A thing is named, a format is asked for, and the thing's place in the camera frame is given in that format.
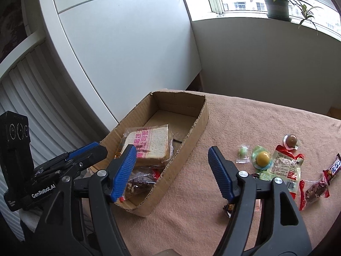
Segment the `metal screw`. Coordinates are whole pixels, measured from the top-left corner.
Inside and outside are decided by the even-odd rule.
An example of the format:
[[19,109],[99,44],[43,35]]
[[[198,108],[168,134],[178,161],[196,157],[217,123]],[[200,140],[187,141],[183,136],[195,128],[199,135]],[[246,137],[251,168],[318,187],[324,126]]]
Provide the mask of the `metal screw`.
[[280,177],[275,177],[274,181],[277,184],[282,184],[283,183],[283,180]]
[[106,175],[106,171],[105,171],[104,169],[99,170],[99,171],[97,172],[97,175],[100,176],[100,177],[103,177],[103,176]]
[[240,177],[244,177],[244,178],[248,177],[248,175],[249,175],[245,170],[239,171],[238,174]]
[[63,178],[62,178],[62,182],[63,183],[67,183],[68,181],[70,181],[70,176],[64,176]]

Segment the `cardboard box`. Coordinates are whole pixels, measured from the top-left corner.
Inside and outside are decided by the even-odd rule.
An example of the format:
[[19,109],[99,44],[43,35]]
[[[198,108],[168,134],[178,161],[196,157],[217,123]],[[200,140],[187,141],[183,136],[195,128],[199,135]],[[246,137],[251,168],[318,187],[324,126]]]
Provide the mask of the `cardboard box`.
[[183,167],[207,122],[208,108],[205,96],[188,92],[152,92],[138,103],[101,142],[101,145],[107,148],[108,156],[95,164],[92,170],[105,169],[109,165],[126,128],[169,124],[174,134],[174,153],[161,177],[149,193],[141,193],[122,203],[117,203],[135,215],[146,217],[162,199]]

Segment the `pink blanket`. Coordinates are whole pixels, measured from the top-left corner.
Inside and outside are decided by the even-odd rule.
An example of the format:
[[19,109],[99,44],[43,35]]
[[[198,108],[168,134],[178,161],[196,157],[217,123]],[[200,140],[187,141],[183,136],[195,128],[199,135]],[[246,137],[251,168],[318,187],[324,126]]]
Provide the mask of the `pink blanket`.
[[[229,218],[207,162],[217,145],[235,161],[237,146],[263,146],[272,153],[283,136],[294,133],[305,155],[301,176],[316,180],[341,152],[341,120],[306,111],[236,97],[206,94],[209,122],[195,149],[168,192],[147,218],[113,206],[122,236],[132,255],[152,255],[173,248],[182,256],[213,255]],[[252,164],[237,164],[254,173]],[[341,174],[330,186],[330,197],[302,212],[312,246],[328,232],[341,210]],[[253,247],[260,221],[255,213],[246,249]]]

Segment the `nutrition label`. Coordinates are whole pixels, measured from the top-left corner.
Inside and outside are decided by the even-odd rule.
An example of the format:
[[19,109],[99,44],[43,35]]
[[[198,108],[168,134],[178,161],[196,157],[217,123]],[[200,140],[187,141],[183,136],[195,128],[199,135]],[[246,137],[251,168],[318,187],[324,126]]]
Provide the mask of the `nutrition label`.
[[296,180],[297,179],[296,162],[297,160],[294,160],[293,158],[290,158],[286,155],[276,157],[276,159],[273,161],[271,173],[278,176],[284,176],[292,180]]

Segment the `red snack package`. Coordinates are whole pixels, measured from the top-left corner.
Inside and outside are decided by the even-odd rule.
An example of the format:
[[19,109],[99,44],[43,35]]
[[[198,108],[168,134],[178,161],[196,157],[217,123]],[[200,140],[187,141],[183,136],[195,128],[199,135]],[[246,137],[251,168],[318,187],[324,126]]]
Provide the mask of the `red snack package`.
[[294,156],[285,147],[278,145],[272,155],[271,167],[260,174],[260,179],[271,181],[274,177],[280,177],[295,199],[299,189],[303,161],[304,156],[302,154]]
[[328,183],[324,176],[318,181],[301,180],[299,190],[301,193],[300,211],[318,201],[320,197],[329,197]]

